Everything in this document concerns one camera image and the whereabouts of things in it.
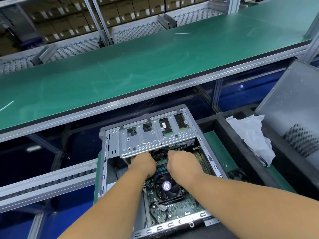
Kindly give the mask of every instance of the white plastic bag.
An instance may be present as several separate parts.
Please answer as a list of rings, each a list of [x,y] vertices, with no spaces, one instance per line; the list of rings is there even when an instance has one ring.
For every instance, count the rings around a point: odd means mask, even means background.
[[[261,131],[261,121],[265,115],[254,116],[251,115],[241,120],[237,120],[233,116],[226,118],[226,121],[243,139],[246,145],[251,148],[258,157],[264,159],[269,167],[273,158],[275,157],[274,151],[271,149],[270,139],[264,137]]]

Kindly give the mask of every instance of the purple object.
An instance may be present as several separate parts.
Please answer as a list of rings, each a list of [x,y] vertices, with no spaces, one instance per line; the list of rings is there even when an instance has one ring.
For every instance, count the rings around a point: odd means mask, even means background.
[[[164,181],[162,183],[162,188],[165,191],[169,191],[172,188],[172,185],[171,185],[171,183],[169,181]]]

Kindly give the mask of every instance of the person's left hand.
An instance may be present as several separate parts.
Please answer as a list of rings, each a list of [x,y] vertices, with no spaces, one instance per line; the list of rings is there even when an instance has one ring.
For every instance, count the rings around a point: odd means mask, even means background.
[[[156,162],[150,153],[142,153],[132,159],[129,169],[136,169],[149,178],[156,172]]]

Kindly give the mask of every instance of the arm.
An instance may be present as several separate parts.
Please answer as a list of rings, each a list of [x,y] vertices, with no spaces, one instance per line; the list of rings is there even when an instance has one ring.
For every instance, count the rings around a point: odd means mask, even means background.
[[[319,238],[318,201],[205,174],[185,151],[168,156],[173,179],[239,238]]]
[[[59,239],[130,238],[143,183],[155,171],[149,153],[137,155],[129,170]]]

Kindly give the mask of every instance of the person's right hand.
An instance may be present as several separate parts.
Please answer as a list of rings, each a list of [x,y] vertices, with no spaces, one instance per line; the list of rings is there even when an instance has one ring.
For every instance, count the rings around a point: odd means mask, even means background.
[[[186,151],[168,151],[167,169],[177,184],[187,189],[197,175],[203,172],[194,154]]]

